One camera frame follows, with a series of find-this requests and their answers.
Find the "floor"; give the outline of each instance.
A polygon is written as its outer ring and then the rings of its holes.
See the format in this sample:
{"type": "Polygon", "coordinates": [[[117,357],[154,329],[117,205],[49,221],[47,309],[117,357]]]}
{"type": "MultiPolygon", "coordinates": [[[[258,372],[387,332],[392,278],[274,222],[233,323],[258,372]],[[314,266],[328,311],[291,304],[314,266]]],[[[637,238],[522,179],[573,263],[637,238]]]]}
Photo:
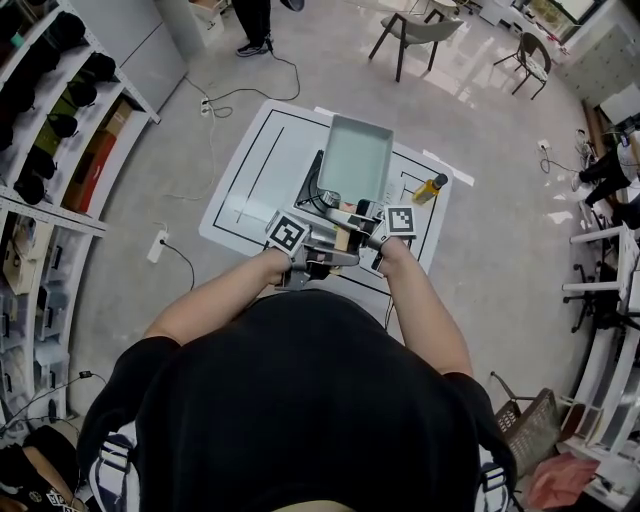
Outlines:
{"type": "MultiPolygon", "coordinates": [[[[413,3],[368,1],[400,10],[413,3]]],[[[492,370],[520,394],[542,387],[569,392],[587,342],[586,329],[570,334],[577,306],[563,305],[561,291],[563,282],[576,277],[572,263],[578,255],[568,237],[581,229],[580,214],[570,173],[555,167],[543,173],[536,142],[548,140],[554,159],[577,168],[575,130],[585,128],[579,101],[555,76],[535,101],[534,80],[512,96],[523,76],[514,73],[515,61],[495,68],[492,63],[513,52],[517,40],[466,13],[464,25],[440,45],[430,73],[430,49],[407,50],[398,84],[395,39],[389,37],[367,60],[384,15],[347,0],[308,2],[299,14],[274,2],[276,54],[296,62],[300,72],[302,92],[293,103],[392,128],[397,141],[426,149],[475,180],[473,186],[457,180],[453,185],[430,277],[467,338],[476,378],[494,406],[506,396],[490,379],[492,370]]],[[[296,84],[286,64],[269,55],[235,57],[243,37],[231,13],[222,38],[190,63],[190,78],[210,97],[238,87],[293,95],[296,84]]],[[[242,259],[197,230],[215,182],[264,98],[242,92],[217,103],[234,112],[216,123],[212,170],[210,121],[200,116],[201,96],[180,84],[112,192],[105,217],[112,229],[93,245],[76,309],[73,373],[89,369],[108,377],[122,351],[188,290],[190,271],[177,255],[165,249],[158,264],[146,259],[157,223],[168,224],[169,242],[193,262],[196,283],[242,259]],[[206,198],[177,200],[167,193],[206,198]]],[[[70,391],[80,413],[102,385],[97,379],[82,382],[70,391]]]]}

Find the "bottle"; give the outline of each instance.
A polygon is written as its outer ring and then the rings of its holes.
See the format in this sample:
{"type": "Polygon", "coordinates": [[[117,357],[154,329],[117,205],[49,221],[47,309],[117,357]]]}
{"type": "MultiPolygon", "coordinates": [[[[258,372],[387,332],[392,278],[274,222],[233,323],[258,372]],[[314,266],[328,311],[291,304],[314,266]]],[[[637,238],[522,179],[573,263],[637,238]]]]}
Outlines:
{"type": "Polygon", "coordinates": [[[435,180],[427,180],[426,183],[413,194],[413,202],[417,204],[426,203],[429,199],[437,196],[440,193],[440,189],[444,187],[448,181],[449,178],[447,178],[446,174],[438,174],[435,180]]]}

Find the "tray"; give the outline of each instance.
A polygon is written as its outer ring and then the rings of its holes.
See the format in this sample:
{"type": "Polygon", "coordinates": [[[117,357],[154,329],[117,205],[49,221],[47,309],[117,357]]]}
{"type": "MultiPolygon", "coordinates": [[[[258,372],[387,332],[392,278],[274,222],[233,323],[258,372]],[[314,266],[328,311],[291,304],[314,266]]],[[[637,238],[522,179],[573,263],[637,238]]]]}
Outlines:
{"type": "Polygon", "coordinates": [[[393,151],[393,131],[334,115],[318,188],[340,195],[340,201],[382,202],[393,151]]]}

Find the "extension socket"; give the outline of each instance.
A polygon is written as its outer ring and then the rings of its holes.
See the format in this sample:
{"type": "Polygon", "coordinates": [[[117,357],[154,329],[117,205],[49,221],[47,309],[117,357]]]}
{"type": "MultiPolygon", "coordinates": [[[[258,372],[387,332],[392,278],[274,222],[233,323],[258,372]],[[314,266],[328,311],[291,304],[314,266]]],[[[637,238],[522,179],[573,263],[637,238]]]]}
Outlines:
{"type": "Polygon", "coordinates": [[[207,117],[210,111],[211,111],[211,104],[209,103],[209,98],[204,96],[200,100],[200,115],[202,117],[207,117]]]}
{"type": "Polygon", "coordinates": [[[160,241],[162,240],[163,242],[166,242],[167,238],[169,238],[169,233],[167,233],[164,229],[158,231],[156,239],[154,240],[151,249],[149,249],[149,254],[147,254],[147,259],[151,263],[158,263],[160,254],[162,253],[162,244],[160,243],[160,241]]]}

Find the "cabinet door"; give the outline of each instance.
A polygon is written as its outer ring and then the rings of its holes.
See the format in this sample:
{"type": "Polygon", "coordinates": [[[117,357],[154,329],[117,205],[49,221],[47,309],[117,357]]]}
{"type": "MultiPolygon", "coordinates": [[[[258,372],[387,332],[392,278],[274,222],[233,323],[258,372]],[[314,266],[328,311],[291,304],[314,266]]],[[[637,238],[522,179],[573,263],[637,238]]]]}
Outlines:
{"type": "Polygon", "coordinates": [[[152,0],[68,0],[121,66],[162,23],[152,0]]]}
{"type": "Polygon", "coordinates": [[[158,112],[186,74],[187,65],[162,25],[122,66],[122,71],[151,108],[158,112]]]}

